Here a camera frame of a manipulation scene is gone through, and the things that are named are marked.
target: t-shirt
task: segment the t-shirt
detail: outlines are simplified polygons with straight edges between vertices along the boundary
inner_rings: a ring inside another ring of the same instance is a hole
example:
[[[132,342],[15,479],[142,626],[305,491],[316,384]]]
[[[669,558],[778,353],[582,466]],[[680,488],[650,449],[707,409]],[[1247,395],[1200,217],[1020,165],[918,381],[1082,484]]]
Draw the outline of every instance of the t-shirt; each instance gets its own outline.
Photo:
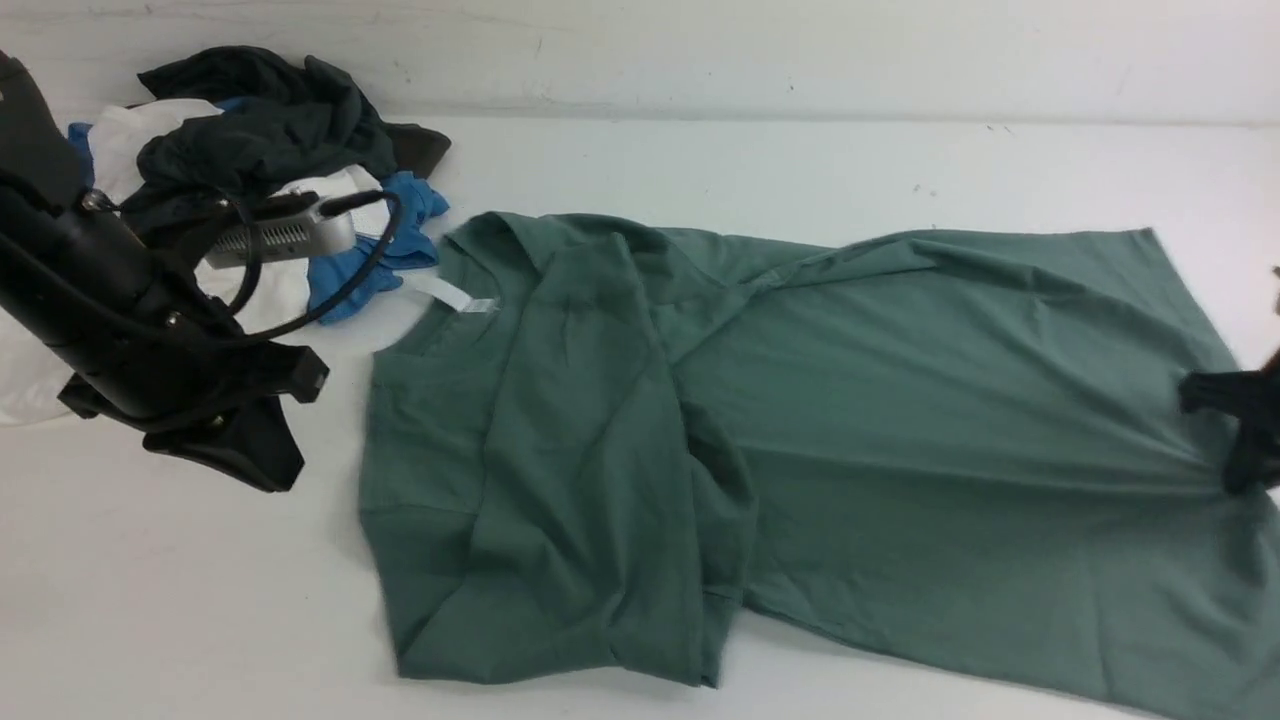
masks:
[[[741,607],[1184,720],[1280,712],[1280,523],[1151,231],[838,250],[488,214],[379,352],[361,473],[399,671],[716,685]],[[731,684],[732,678],[726,678]]]

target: clothing tag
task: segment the clothing tag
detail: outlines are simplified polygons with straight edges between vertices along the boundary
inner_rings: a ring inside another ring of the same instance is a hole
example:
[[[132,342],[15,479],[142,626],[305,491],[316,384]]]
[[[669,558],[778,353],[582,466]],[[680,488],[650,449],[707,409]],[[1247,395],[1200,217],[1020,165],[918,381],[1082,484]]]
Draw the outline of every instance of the clothing tag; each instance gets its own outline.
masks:
[[[461,287],[439,275],[406,274],[401,277],[404,278],[404,284],[430,295],[457,313],[493,313],[498,309],[497,297],[471,297]]]

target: wire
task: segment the wire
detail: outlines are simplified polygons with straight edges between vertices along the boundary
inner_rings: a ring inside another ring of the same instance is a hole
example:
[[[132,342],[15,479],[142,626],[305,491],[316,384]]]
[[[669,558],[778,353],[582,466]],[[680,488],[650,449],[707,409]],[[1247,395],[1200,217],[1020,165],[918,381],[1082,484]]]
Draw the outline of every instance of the wire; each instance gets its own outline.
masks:
[[[369,197],[367,201],[362,202],[362,205],[369,205],[370,202],[375,202],[378,200],[388,201],[388,204],[390,204],[392,206],[390,220],[388,220],[387,228],[383,229],[381,237],[378,238],[378,242],[374,245],[374,249],[369,254],[369,258],[366,258],[365,263],[360,266],[358,270],[356,270],[356,274],[351,275],[351,278],[348,278],[347,282],[343,283],[337,292],[329,296],[328,300],[325,300],[320,305],[316,305],[307,313],[303,313],[301,316],[294,318],[293,320],[289,320],[287,323],[279,324],[271,329],[237,338],[216,338],[216,337],[178,338],[174,337],[172,333],[168,333],[159,328],[147,325],[145,323],[140,323],[133,318],[116,313],[115,310],[104,305],[97,299],[84,293],[84,291],[72,284],[70,281],[45,266],[44,263],[36,259],[22,245],[4,237],[4,234],[0,234],[0,240],[8,241],[12,249],[17,252],[17,255],[24,263],[27,263],[32,268],[32,270],[45,275],[50,282],[58,286],[59,290],[67,293],[67,296],[79,302],[81,305],[86,306],[87,309],[92,310],[95,314],[97,314],[105,322],[110,323],[118,329],[125,331],[145,340],[164,342],[168,345],[178,345],[182,347],[198,346],[214,350],[234,350],[241,347],[252,347],[255,345],[275,340],[278,337],[289,334],[293,331],[306,327],[308,323],[319,318],[323,318],[326,313],[337,307],[339,302],[346,300],[347,296],[355,292],[356,288],[360,287],[369,278],[370,273],[374,272],[374,268],[378,266],[379,260],[381,260],[383,255],[387,254],[387,249],[390,246],[392,240],[394,240],[396,237],[396,231],[397,228],[399,228],[399,219],[403,205],[401,204],[399,196],[397,196],[393,192],[379,192],[379,193],[370,192],[367,193],[367,197]]]
[[[239,215],[241,222],[248,228],[248,261],[244,264],[244,278],[241,279],[236,297],[227,306],[232,315],[238,315],[248,305],[250,299],[253,297],[253,292],[257,291],[259,281],[262,279],[262,255],[266,252],[266,238],[262,237],[262,227],[250,215],[243,204],[230,197],[227,201],[236,208],[236,214]]]

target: screw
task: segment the screw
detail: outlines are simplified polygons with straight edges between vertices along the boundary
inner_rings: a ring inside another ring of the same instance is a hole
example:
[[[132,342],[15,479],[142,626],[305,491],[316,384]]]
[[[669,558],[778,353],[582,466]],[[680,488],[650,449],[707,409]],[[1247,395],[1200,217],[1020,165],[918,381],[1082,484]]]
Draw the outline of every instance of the screw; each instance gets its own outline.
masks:
[[[101,190],[90,190],[84,193],[84,197],[81,199],[81,208],[88,210],[90,213],[97,213],[99,210],[108,208],[108,205],[110,205],[110,200]]]

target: blue fabric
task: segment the blue fabric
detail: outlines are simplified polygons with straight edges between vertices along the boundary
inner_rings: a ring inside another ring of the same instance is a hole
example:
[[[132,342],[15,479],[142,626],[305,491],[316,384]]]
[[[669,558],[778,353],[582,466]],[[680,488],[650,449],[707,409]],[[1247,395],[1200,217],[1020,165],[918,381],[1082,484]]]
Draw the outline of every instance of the blue fabric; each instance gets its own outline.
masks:
[[[84,187],[93,187],[93,154],[88,151],[88,129],[92,123],[72,123],[67,126],[67,142],[76,149],[76,155],[81,160],[81,178]]]
[[[396,240],[378,261],[378,266],[355,292],[348,295],[337,307],[320,318],[321,325],[329,325],[360,313],[379,292],[396,290],[403,284],[394,270],[430,268],[438,261],[435,245],[422,234],[422,223],[428,218],[443,215],[449,209],[444,197],[431,190],[426,181],[413,177],[413,173],[401,172],[387,178],[383,188],[394,192],[401,199],[401,222],[396,229]],[[365,259],[378,245],[376,237],[360,236],[356,246],[338,255],[312,258],[307,266],[307,282],[311,284],[310,307],[316,307],[333,296],[348,278],[356,274]]]
[[[218,102],[214,102],[214,108],[218,108],[224,113],[230,113],[232,110],[239,108],[243,104],[244,104],[243,97],[228,97],[227,100],[220,100]]]

